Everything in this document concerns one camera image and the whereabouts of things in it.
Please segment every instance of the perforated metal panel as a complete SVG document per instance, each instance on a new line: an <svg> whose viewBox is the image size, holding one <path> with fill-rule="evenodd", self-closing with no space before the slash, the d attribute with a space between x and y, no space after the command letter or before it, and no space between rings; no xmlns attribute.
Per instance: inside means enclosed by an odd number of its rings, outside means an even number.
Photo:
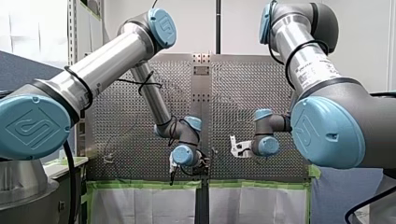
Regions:
<svg viewBox="0 0 396 224"><path fill-rule="evenodd" d="M212 56L211 66L210 178L304 181L305 160L294 148L289 133L276 134L281 152L268 159L236 159L230 152L231 133L237 142L253 138L253 117L258 108L287 112L290 88L283 66L266 56L226 55Z"/></svg>
<svg viewBox="0 0 396 224"><path fill-rule="evenodd" d="M194 75L194 59L192 55L168 54L150 64L157 81L163 84L163 98L172 113L179 118L189 114L202 118L201 150L216 152L210 155L210 178L304 181L305 160L288 133L276 135L281 153L268 160L236 159L230 152L231 133L237 141L253 138L256 109L272 108L275 113L288 110L290 88L283 66L266 56L211 55L210 63L205 62L209 75ZM122 78L133 79L130 73ZM93 158L89 179L169 180L173 148L154 135L153 119L137 90L136 85L116 82L95 100L87 114L87 154ZM105 161L109 155L113 160ZM190 178L179 173L177 179Z"/></svg>
<svg viewBox="0 0 396 224"><path fill-rule="evenodd" d="M163 84L163 98L178 118L190 113L191 62L190 55L160 55L150 61L156 81ZM130 72L122 78L133 80ZM137 85L117 81L92 107L87 114L87 149L93 157L89 179L169 180L173 148L153 133L154 122Z"/></svg>

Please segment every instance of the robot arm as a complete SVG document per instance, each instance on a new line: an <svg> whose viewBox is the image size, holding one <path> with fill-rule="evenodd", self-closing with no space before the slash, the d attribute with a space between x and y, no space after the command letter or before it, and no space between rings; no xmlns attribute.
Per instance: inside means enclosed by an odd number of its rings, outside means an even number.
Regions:
<svg viewBox="0 0 396 224"><path fill-rule="evenodd" d="M79 121L80 111L88 109L93 98L128 69L137 82L155 82L154 77L148 77L152 70L147 60L172 47L176 38L176 27L169 14L153 8L125 22L118 37L66 67L53 79L35 80L14 91L0 101L0 158L36 160L57 150ZM177 121L174 136L170 136L168 131L174 122L158 88L144 85L141 91L157 124L158 135L180 140L182 145L176 148L179 153L174 152L175 155L183 159L188 154L181 163L197 163L200 155L195 149L201 121L191 117Z"/></svg>
<svg viewBox="0 0 396 224"><path fill-rule="evenodd" d="M325 5L273 4L264 10L260 41L286 62L296 100L283 130L270 110L256 112L252 151L263 156L261 149L277 147L272 131L291 130L297 149L314 164L395 168L396 101L372 97L357 80L341 76L324 52L335 50L337 36L337 19ZM269 131L269 147L257 139L262 130Z"/></svg>

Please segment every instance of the electrical cable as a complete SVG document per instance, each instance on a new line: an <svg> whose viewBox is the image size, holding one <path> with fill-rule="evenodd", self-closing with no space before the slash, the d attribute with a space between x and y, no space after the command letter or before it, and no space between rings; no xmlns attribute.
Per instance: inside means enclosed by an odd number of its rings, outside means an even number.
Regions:
<svg viewBox="0 0 396 224"><path fill-rule="evenodd" d="M158 0L155 0L155 1L154 1L154 4L152 4L152 7L151 7L151 8L154 8L155 5L157 4L157 2L158 2Z"/></svg>
<svg viewBox="0 0 396 224"><path fill-rule="evenodd" d="M282 64L282 65L284 65L283 64L283 62L281 62L275 55L274 55L274 53L273 53L273 50L272 50L272 47L271 47L271 34L272 34L272 17L273 17L273 11L274 11L274 4L275 3L277 3L277 1L276 0L273 0L272 2L271 2L271 4L270 4L270 11L269 11L269 18L268 18L268 20L269 20L269 24L270 24L270 29L268 29L268 50L270 51L270 55L271 55L271 57L274 59L274 61L276 61L277 63L280 63L280 64Z"/></svg>
<svg viewBox="0 0 396 224"><path fill-rule="evenodd" d="M321 49L324 51L324 53L325 53L326 55L329 54L329 46L328 46L324 41L321 41L321 40L316 40L316 39L314 39L314 40L309 40L309 41L306 41L305 43L303 43L303 44L297 46L297 47L291 52L291 54L289 55L289 58L286 60L286 64L285 64L285 76L286 76L286 80L288 81L289 85L290 85L293 89L294 89L294 85L293 85L293 83L291 82L290 75L289 75L291 60L293 59L294 55L295 55L298 51L300 51L301 49L303 49L303 48L305 48L306 46L311 45L311 44L319 44L319 45L321 45L321 46L324 48L324 49L321 48Z"/></svg>
<svg viewBox="0 0 396 224"><path fill-rule="evenodd" d="M151 79L151 77L154 75L154 71L151 71L148 76L146 77L146 80L144 82L136 82L136 81L132 81L132 80L128 80L128 79L122 79L119 78L117 79L117 81L120 82L127 82L127 83L131 83L131 84L135 84L135 85L140 85L139 87L139 95L142 95L142 89L144 86L149 86L149 85L155 85L157 86L159 89L163 87L163 84L158 83L158 82L149 82L149 80Z"/></svg>
<svg viewBox="0 0 396 224"><path fill-rule="evenodd" d="M388 189L388 190L386 190L386 191L384 191L384 192L382 192L382 193L380 193L378 195L375 195L371 199L369 199L367 201L364 201L364 202L354 206L353 208L349 209L349 211L347 211L346 215L344 216L345 222L347 224L350 224L349 217L352 214L354 214L356 211L358 211L359 209L363 208L364 206L366 206L366 205L368 205L370 203L374 203L374 202L376 202L376 201L378 201L378 200L380 200L382 198L387 197L388 195L390 195L391 193L394 193L395 191L396 191L396 186L391 188L391 189Z"/></svg>
<svg viewBox="0 0 396 224"><path fill-rule="evenodd" d="M187 175L187 176L195 176L195 175L193 175L193 174L187 173L187 171L183 169L183 166L180 166L180 170L181 170L181 172L183 172L183 174L185 174L185 175Z"/></svg>
<svg viewBox="0 0 396 224"><path fill-rule="evenodd" d="M13 91L0 91L0 100L10 95Z"/></svg>
<svg viewBox="0 0 396 224"><path fill-rule="evenodd" d="M175 120L175 121L169 127L169 136L170 136L168 141L169 147L171 147L176 141L175 133L177 130L177 117L175 115L172 115L171 120Z"/></svg>
<svg viewBox="0 0 396 224"><path fill-rule="evenodd" d="M86 105L81 111L86 111L87 109L89 109L93 103L93 94L92 91L90 89L90 87L88 86L88 84L81 78L79 77L74 71L72 71L70 69L70 66L65 66L64 67L64 71L68 72L71 76L75 77L83 86L84 88L87 90L88 93L88 105Z"/></svg>
<svg viewBox="0 0 396 224"><path fill-rule="evenodd" d="M392 98L396 98L396 92L393 92L393 91L375 92L375 93L370 93L370 95L373 96L373 97L392 97Z"/></svg>
<svg viewBox="0 0 396 224"><path fill-rule="evenodd" d="M170 186L173 186L173 183L175 182L175 176L177 174L177 169L178 169L178 166L175 168L175 171L171 173L171 183L169 183Z"/></svg>
<svg viewBox="0 0 396 224"><path fill-rule="evenodd" d="M77 180L76 180L76 167L74 165L72 149L68 141L64 142L64 152L67 158L67 165L69 167L70 177L70 213L69 224L76 222L76 206L77 206Z"/></svg>

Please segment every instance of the blue joint cover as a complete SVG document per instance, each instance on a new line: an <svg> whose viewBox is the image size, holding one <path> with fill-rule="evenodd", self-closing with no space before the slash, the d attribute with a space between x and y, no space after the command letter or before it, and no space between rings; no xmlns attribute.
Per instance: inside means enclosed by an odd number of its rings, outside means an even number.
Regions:
<svg viewBox="0 0 396 224"><path fill-rule="evenodd" d="M262 12L262 21L260 24L260 31L259 31L259 40L261 44L268 44L268 35L269 35L269 30L270 30L270 7L271 3L268 4L264 11Z"/></svg>
<svg viewBox="0 0 396 224"><path fill-rule="evenodd" d="M191 116L187 116L184 118L184 120L186 120L193 129L195 129L196 131L200 132L201 128L202 128L202 121L196 117L191 117Z"/></svg>
<svg viewBox="0 0 396 224"><path fill-rule="evenodd" d="M279 152L279 142L273 136L266 136L259 143L259 152L263 157L275 156Z"/></svg>
<svg viewBox="0 0 396 224"><path fill-rule="evenodd" d="M161 8L148 11L148 26L161 47L169 49L175 45L177 31L171 16Z"/></svg>
<svg viewBox="0 0 396 224"><path fill-rule="evenodd" d="M254 121L273 115L271 109L258 109L254 113Z"/></svg>
<svg viewBox="0 0 396 224"><path fill-rule="evenodd" d="M330 99L310 96L298 102L291 114L291 127L294 144L316 165L349 169L364 158L365 142L359 124Z"/></svg>
<svg viewBox="0 0 396 224"><path fill-rule="evenodd" d="M58 102L39 95L0 101L0 157L27 161L48 156L70 134L70 117Z"/></svg>
<svg viewBox="0 0 396 224"><path fill-rule="evenodd" d="M194 155L192 155L192 150L185 145L180 145L172 151L173 161L182 166L191 166L194 161Z"/></svg>

